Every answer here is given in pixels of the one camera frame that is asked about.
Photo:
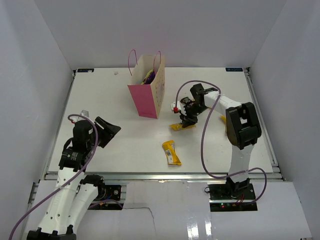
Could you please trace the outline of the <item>pink paper gift bag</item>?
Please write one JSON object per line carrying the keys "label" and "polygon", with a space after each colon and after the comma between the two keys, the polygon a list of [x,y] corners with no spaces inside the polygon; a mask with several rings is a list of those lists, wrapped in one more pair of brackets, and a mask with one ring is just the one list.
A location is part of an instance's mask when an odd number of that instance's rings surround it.
{"label": "pink paper gift bag", "polygon": [[[154,55],[143,54],[137,57],[133,49],[135,65],[127,67],[130,83],[127,85],[132,100],[140,117],[158,119],[165,95],[165,56],[158,51]],[[141,84],[146,74],[155,71],[155,78],[151,84]]]}

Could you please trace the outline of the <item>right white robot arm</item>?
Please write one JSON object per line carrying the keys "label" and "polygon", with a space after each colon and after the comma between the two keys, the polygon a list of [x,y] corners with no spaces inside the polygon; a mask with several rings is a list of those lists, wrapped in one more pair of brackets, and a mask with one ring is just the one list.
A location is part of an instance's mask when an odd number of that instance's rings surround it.
{"label": "right white robot arm", "polygon": [[225,117],[226,136],[232,149],[230,168],[224,177],[225,192],[229,198],[236,200],[250,184],[251,153],[262,135],[255,105],[224,96],[214,84],[210,88],[204,88],[202,80],[195,80],[193,84],[190,89],[192,98],[176,98],[170,105],[171,110],[179,114],[181,129],[194,126],[198,122],[198,116],[207,109]]}

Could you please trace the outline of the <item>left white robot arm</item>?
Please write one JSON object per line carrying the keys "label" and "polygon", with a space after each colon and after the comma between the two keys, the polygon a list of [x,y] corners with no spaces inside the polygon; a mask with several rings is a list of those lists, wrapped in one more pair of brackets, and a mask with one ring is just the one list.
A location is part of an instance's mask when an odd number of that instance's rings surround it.
{"label": "left white robot arm", "polygon": [[98,147],[104,148],[121,130],[101,117],[91,121],[86,116],[71,114],[72,137],[62,149],[55,193],[36,230],[28,240],[75,240],[77,229],[94,200],[105,196],[104,178],[85,171]]}

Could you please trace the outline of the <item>purple snack chip bag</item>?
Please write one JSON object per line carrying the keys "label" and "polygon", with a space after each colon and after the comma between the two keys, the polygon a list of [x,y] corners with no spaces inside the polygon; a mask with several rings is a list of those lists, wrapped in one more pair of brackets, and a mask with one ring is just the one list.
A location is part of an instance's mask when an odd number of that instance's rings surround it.
{"label": "purple snack chip bag", "polygon": [[142,81],[142,85],[149,85],[153,82],[153,80],[155,79],[156,73],[155,70],[152,69],[150,70],[146,76],[144,77],[143,81]]}

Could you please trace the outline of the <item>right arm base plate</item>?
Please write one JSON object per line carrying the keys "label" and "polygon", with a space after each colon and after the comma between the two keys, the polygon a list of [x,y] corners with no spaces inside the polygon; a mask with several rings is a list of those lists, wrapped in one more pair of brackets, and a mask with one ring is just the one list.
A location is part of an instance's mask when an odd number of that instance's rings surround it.
{"label": "right arm base plate", "polygon": [[205,193],[209,194],[209,198],[211,200],[245,200],[245,201],[253,201],[256,199],[256,194],[254,191],[253,184],[250,183],[247,188],[241,189],[236,192],[231,192],[228,189],[226,184],[209,184],[205,189]]}

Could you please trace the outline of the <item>yellow M&M packet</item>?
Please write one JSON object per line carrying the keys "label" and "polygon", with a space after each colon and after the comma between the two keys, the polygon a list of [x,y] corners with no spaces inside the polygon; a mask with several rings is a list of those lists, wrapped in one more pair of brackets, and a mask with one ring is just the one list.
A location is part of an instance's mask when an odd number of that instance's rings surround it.
{"label": "yellow M&M packet", "polygon": [[196,127],[196,125],[189,125],[189,126],[186,126],[186,127],[183,127],[183,124],[182,123],[175,123],[175,124],[171,124],[170,125],[170,128],[174,131],[181,131],[181,130],[187,130],[187,129],[192,129]]}

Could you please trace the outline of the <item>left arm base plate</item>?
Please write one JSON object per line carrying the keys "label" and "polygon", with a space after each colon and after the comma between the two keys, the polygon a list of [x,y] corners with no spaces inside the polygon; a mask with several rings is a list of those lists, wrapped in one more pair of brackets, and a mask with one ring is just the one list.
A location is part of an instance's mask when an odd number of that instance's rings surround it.
{"label": "left arm base plate", "polygon": [[102,185],[98,187],[98,195],[95,201],[116,200],[121,199],[122,186],[121,185]]}

